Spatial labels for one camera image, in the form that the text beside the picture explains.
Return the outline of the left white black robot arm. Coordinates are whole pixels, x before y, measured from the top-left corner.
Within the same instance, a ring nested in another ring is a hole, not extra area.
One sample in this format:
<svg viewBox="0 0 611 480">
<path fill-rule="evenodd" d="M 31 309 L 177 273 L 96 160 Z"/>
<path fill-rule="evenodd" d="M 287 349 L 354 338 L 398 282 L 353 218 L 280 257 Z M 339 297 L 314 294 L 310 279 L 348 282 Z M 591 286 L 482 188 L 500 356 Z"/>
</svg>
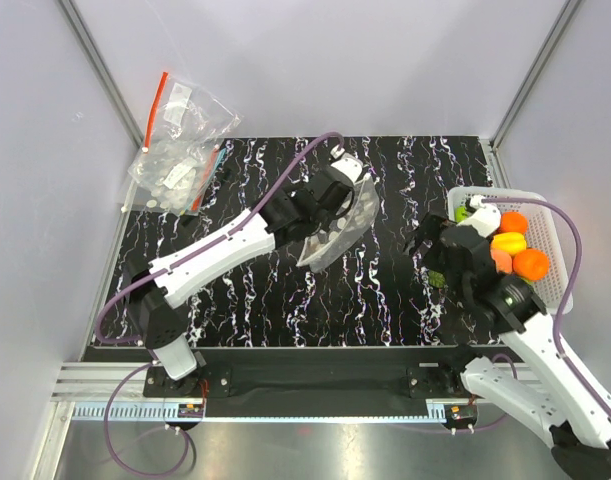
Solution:
<svg viewBox="0 0 611 480">
<path fill-rule="evenodd" d="M 131 292 L 124 300 L 144 346 L 181 396 L 200 386 L 199 361 L 176 314 L 198 290 L 233 268 L 283 247 L 300 244 L 298 266 L 326 269 L 371 227 L 377 213 L 374 181 L 347 153 L 311 180 L 282 187 L 230 223 L 182 250 L 130 265 Z"/>
</svg>

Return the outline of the clear bag with white dots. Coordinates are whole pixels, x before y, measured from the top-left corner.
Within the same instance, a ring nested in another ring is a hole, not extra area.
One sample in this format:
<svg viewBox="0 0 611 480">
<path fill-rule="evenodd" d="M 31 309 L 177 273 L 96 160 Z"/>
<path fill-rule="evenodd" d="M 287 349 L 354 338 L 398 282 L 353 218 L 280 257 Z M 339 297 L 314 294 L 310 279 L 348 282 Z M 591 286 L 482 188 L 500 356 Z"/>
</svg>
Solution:
<svg viewBox="0 0 611 480">
<path fill-rule="evenodd" d="M 371 228 L 379 210 L 374 179 L 366 173 L 354 186 L 349 211 L 333 220 L 327 230 L 320 230 L 305 240 L 297 266 L 308 267 L 314 273 L 329 267 Z"/>
</svg>

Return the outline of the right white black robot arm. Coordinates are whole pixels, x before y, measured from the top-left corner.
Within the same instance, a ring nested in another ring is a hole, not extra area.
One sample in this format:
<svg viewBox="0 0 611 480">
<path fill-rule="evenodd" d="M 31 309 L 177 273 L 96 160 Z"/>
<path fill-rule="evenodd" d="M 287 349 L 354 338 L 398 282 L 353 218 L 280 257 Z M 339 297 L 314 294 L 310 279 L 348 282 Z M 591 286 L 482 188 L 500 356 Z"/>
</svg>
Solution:
<svg viewBox="0 0 611 480">
<path fill-rule="evenodd" d="M 451 396 L 466 391 L 500 408 L 549 448 L 572 479 L 611 479 L 611 395 L 573 367 L 573 353 L 554 333 L 554 320 L 532 287 L 497 270 L 488 239 L 468 222 L 427 214 L 406 245 L 442 275 L 465 310 L 484 320 L 540 381 L 539 393 L 493 362 L 460 345 L 440 361 L 439 384 Z"/>
</svg>

